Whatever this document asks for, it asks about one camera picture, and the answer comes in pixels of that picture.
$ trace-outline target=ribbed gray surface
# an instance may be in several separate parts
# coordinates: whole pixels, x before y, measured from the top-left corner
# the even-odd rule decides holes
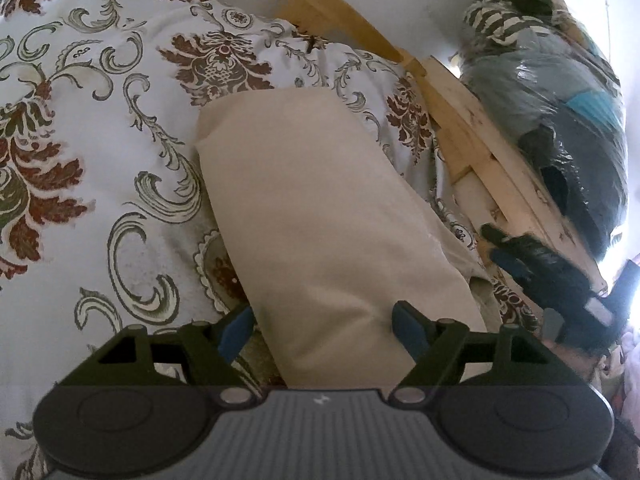
[[[272,392],[225,413],[187,459],[146,480],[507,480],[444,444],[421,413],[376,392]],[[602,480],[589,469],[562,480]],[[78,480],[55,472],[50,480]]]

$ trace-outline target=circular cap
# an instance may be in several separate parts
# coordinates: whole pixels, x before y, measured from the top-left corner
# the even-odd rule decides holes
[[[403,404],[420,404],[427,398],[424,391],[413,386],[398,388],[394,391],[394,397]]]
[[[220,393],[220,399],[227,404],[244,404],[253,398],[246,388],[226,388]]]
[[[62,469],[130,478],[186,456],[208,421],[207,401],[196,388],[57,386],[36,408],[33,429]]]
[[[479,378],[446,391],[437,420],[472,462],[535,477],[571,475],[598,463],[613,428],[609,406],[584,384],[496,386]]]
[[[78,417],[87,427],[105,433],[132,430],[143,424],[153,411],[153,403],[135,390],[106,390],[80,403]]]

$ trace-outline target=bedspread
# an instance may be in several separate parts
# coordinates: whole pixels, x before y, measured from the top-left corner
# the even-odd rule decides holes
[[[193,144],[217,97],[330,88],[475,247],[401,66],[214,0],[0,0],[0,23],[0,479],[43,476],[31,413],[114,333],[246,300]],[[528,319],[495,291],[503,318]],[[277,380],[259,338],[234,366]]]

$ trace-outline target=beige pillow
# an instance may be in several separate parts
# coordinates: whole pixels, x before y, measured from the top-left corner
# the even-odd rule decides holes
[[[334,93],[229,95],[202,109],[198,136],[228,254],[290,387],[395,386],[414,366],[391,330],[397,300],[486,331],[467,283],[482,269]]]

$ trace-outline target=wooden slat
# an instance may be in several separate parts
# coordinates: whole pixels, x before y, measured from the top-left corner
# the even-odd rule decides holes
[[[513,234],[532,232],[541,237],[581,267],[596,290],[604,288],[606,282],[577,231],[478,99],[436,59],[428,59],[423,67],[426,76],[416,79],[430,114],[453,136],[452,142],[497,202]]]
[[[497,205],[478,176],[471,172],[465,175],[454,187],[456,202],[471,221],[476,232],[484,224],[494,224],[493,211]]]
[[[398,50],[344,0],[305,1],[327,17],[335,28],[353,36],[366,50],[391,61],[401,61]]]
[[[405,68],[405,70],[407,70],[407,72],[410,72],[412,76],[419,79],[427,75],[427,71],[422,66],[422,63],[409,54],[404,48],[399,48],[398,52],[402,56],[400,64]]]
[[[331,30],[329,19],[305,0],[287,0],[277,10],[276,16],[292,23],[303,34],[324,36]]]
[[[447,131],[440,128],[436,131],[436,137],[438,137],[438,143],[440,144],[440,151],[447,163],[447,169],[449,170],[449,177],[451,183],[455,184],[466,174],[473,171],[471,166],[466,161],[466,158],[460,153],[460,150],[456,146],[456,143],[452,139],[452,135]]]

